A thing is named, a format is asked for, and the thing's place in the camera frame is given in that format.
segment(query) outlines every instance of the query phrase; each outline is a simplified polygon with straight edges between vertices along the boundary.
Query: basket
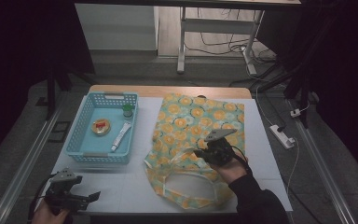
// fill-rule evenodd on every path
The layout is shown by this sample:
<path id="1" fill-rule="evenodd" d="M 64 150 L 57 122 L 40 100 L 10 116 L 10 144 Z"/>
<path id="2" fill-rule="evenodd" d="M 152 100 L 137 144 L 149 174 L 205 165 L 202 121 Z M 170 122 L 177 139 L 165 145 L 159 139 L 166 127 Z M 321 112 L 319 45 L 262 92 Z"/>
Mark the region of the basket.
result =
<path id="1" fill-rule="evenodd" d="M 77 111 L 74 125 L 68 133 L 63 148 L 66 155 L 86 166 L 127 164 L 130 161 L 131 143 L 138 109 L 137 92 L 89 92 Z M 123 116 L 123 105 L 132 105 L 133 115 Z M 108 119 L 110 131 L 100 136 L 91 126 L 97 119 Z M 122 138 L 117 150 L 111 147 L 125 121 L 131 128 Z"/>

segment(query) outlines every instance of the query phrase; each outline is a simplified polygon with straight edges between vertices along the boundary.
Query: gray floor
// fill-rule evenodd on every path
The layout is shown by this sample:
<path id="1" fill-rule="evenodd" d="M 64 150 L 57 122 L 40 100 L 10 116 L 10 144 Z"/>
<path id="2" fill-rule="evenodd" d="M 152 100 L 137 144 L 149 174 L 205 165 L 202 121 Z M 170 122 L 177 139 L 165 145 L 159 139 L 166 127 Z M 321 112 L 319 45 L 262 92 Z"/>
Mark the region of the gray floor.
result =
<path id="1" fill-rule="evenodd" d="M 90 77 L 99 84 L 227 87 L 234 80 L 249 78 L 244 70 L 244 61 L 241 59 L 187 58 L 186 73 L 182 76 L 176 74 L 175 59 L 158 58 L 154 55 L 121 54 L 117 56 L 93 52 L 93 60 L 97 75 L 90 75 Z M 268 66 L 270 64 L 260 64 L 256 68 L 259 73 L 262 73 Z M 71 79 L 74 87 L 69 92 L 58 94 L 67 95 L 67 101 L 57 121 L 73 120 L 81 97 L 90 87 L 89 83 L 78 77 L 71 76 Z M 235 87 L 249 88 L 252 83 L 253 81 L 238 83 Z M 282 97 L 282 90 L 283 87 L 277 87 L 268 91 L 267 96 L 265 94 L 253 96 L 264 111 L 265 116 L 262 118 L 282 178 L 288 181 L 299 152 L 296 169 L 290 182 L 291 189 L 321 223 L 342 223 L 331 196 L 325 190 L 324 183 L 315 169 L 296 123 L 289 115 L 290 108 Z M 27 106 L 0 146 L 0 200 L 45 122 L 46 108 L 35 106 L 35 104 L 40 97 L 46 97 L 46 95 L 45 82 L 36 84 L 30 89 Z M 296 106 L 296 99 L 292 100 L 291 104 Z M 358 164 L 334 132 L 319 117 L 315 106 L 311 104 L 308 109 L 309 130 L 358 223 Z M 286 135 L 294 137 L 298 142 L 298 147 L 290 150 L 284 149 L 269 131 L 270 123 L 285 125 Z M 50 169 L 62 148 L 63 142 L 51 140 L 58 140 L 61 137 L 59 133 L 49 135 L 50 141 L 43 146 L 36 166 L 14 203 L 6 223 L 26 221 L 28 204 L 34 197 L 41 180 L 51 172 Z M 294 207 L 294 212 L 290 217 L 293 218 L 294 223 L 318 223 L 292 192 L 289 193 L 289 199 Z M 90 223 L 90 218 L 75 216 L 75 223 Z"/>

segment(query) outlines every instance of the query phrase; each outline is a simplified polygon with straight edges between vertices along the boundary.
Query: floor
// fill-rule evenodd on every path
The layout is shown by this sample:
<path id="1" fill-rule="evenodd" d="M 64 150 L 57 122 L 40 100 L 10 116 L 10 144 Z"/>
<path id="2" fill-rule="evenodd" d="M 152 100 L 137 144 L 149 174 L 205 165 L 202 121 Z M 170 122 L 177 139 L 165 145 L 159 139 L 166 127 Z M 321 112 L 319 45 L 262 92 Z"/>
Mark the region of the floor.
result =
<path id="1" fill-rule="evenodd" d="M 179 11 L 168 13 L 173 18 L 179 17 Z M 214 12 L 215 15 L 224 14 L 223 9 Z M 202 15 L 206 16 L 206 11 L 202 10 Z M 173 31 L 161 30 L 160 37 L 164 34 L 173 34 Z M 218 46 L 220 49 L 208 49 L 202 46 L 200 34 L 192 34 L 198 36 L 198 41 L 191 42 L 193 37 L 186 37 L 186 43 L 191 48 L 203 48 L 207 50 L 227 50 L 228 47 Z M 213 39 L 211 41 L 226 41 L 226 35 Z M 96 75 L 89 77 L 100 84 L 116 84 L 116 85 L 174 85 L 174 86 L 215 86 L 215 87 L 242 87 L 256 90 L 257 85 L 255 79 L 249 77 L 244 69 L 243 58 L 238 53 L 232 53 L 230 56 L 211 57 L 210 54 L 203 54 L 198 51 L 186 52 L 191 56 L 186 59 L 186 72 L 182 76 L 176 74 L 176 54 L 177 48 L 161 47 L 159 57 L 156 55 L 134 55 L 134 54 L 115 54 L 114 52 L 92 52 L 92 59 L 95 64 Z M 257 72 L 262 74 L 271 64 L 256 64 Z M 272 76 L 278 76 L 279 69 L 275 70 Z M 61 114 L 56 122 L 66 122 L 73 120 L 78 105 L 84 94 L 87 93 L 90 84 L 77 76 L 71 75 L 74 84 L 73 88 L 68 92 L 57 90 L 58 97 L 66 97 L 66 103 L 62 107 Z M 257 100 L 260 115 L 263 119 L 268 140 L 270 142 L 272 152 L 279 165 L 282 179 L 290 182 L 289 199 L 294 208 L 294 212 L 289 214 L 292 223 L 358 223 L 358 164 L 351 156 L 342 142 L 336 137 L 334 132 L 323 122 L 322 118 L 315 110 L 317 101 L 310 97 L 310 107 L 308 108 L 309 132 L 313 137 L 314 143 L 324 158 L 328 170 L 337 185 L 344 202 L 351 211 L 353 220 L 345 222 L 336 209 L 335 200 L 326 189 L 322 175 L 318 173 L 317 164 L 312 158 L 306 139 L 301 135 L 301 130 L 295 119 L 289 115 L 291 106 L 297 106 L 297 100 L 288 100 L 282 95 L 284 89 L 283 83 L 267 92 L 253 93 L 253 98 Z M 45 117 L 47 110 L 44 106 L 36 105 L 40 97 L 46 97 L 46 82 L 34 85 L 29 91 L 29 102 L 24 107 L 21 117 L 13 127 L 10 134 L 0 146 L 0 201 L 7 192 L 7 186 L 10 185 L 13 176 L 21 167 L 28 150 L 33 147 L 35 139 L 38 138 L 39 131 L 46 125 Z M 292 136 L 298 142 L 293 149 L 287 150 L 282 147 L 280 142 L 269 131 L 271 124 L 285 126 L 284 132 L 288 136 Z M 20 194 L 14 199 L 12 207 L 8 208 L 8 214 L 5 223 L 24 223 L 28 212 L 29 202 L 32 200 L 37 186 L 41 180 L 50 174 L 50 170 L 46 167 L 52 167 L 55 163 L 57 153 L 62 149 L 62 136 L 56 133 L 50 133 L 46 143 L 36 161 L 36 166 L 29 175 L 27 181 L 21 187 Z M 74 216 L 74 223 L 90 223 L 88 216 Z M 128 223 L 145 223 L 136 217 L 128 217 Z"/>

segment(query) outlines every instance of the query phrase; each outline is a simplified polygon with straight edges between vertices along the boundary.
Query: cloth bag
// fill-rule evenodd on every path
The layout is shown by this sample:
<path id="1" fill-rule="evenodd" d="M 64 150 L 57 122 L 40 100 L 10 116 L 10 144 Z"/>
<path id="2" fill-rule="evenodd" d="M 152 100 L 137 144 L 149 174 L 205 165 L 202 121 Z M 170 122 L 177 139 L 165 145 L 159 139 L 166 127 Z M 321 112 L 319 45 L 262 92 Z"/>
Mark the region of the cloth bag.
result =
<path id="1" fill-rule="evenodd" d="M 243 104 L 179 93 L 165 95 L 153 132 L 153 147 L 145 157 L 146 175 L 156 194 L 185 209 L 219 205 L 229 200 L 233 193 L 225 181 L 193 150 L 207 147 L 204 139 L 212 129 L 236 129 L 226 139 L 244 153 L 243 123 Z M 166 180 L 170 175 L 205 178 L 213 188 L 214 197 L 189 196 L 191 189 L 185 192 L 169 189 Z"/>

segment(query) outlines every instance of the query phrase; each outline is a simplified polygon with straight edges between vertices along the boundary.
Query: hand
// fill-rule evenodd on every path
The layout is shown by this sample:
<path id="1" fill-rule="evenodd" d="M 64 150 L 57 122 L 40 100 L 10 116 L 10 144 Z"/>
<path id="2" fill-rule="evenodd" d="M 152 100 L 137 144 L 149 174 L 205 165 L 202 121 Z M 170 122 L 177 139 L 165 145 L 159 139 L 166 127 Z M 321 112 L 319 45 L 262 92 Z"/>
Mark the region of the hand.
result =
<path id="1" fill-rule="evenodd" d="M 34 218 L 32 220 L 33 224 L 62 224 L 65 221 L 66 216 L 68 216 L 69 210 L 62 209 L 61 212 L 55 216 L 51 213 L 48 204 L 45 200 L 40 202 L 36 211 L 34 212 Z"/>
<path id="2" fill-rule="evenodd" d="M 223 166 L 217 166 L 214 164 L 209 164 L 212 169 L 219 173 L 226 183 L 231 184 L 234 180 L 240 178 L 241 176 L 247 175 L 243 165 L 235 158 Z"/>

